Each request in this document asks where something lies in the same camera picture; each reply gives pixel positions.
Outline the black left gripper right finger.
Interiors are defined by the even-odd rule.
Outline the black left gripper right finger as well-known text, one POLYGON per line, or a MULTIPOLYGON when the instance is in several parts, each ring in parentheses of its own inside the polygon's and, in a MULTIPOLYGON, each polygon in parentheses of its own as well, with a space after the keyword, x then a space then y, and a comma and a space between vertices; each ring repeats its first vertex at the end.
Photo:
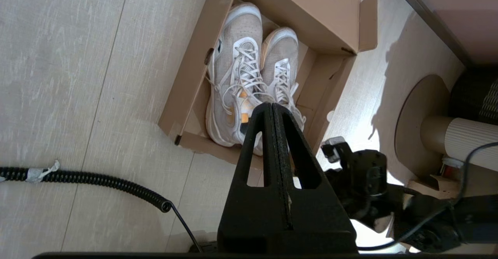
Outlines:
POLYGON ((316 156, 291 112, 272 104, 276 168, 281 179, 286 227, 295 232, 354 234, 316 156))

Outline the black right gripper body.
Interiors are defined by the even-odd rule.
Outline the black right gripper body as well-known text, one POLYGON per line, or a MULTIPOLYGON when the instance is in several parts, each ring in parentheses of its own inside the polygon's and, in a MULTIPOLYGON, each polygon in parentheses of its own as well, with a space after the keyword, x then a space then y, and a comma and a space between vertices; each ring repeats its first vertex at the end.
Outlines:
POLYGON ((375 232, 385 231, 391 218, 403 210, 404 195, 413 194, 409 188, 387 183, 384 169, 361 173, 329 169, 325 176, 348 217, 375 232))

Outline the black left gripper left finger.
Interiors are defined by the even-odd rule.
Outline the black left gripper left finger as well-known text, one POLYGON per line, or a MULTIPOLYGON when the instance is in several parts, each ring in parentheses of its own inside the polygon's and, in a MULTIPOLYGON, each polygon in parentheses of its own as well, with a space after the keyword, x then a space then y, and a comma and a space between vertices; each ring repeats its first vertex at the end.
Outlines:
POLYGON ((290 158, 283 110, 275 103, 263 103, 254 110, 223 211, 228 220, 220 223, 221 229, 290 230, 290 158), (263 136, 265 185, 251 187, 247 181, 258 134, 263 136))

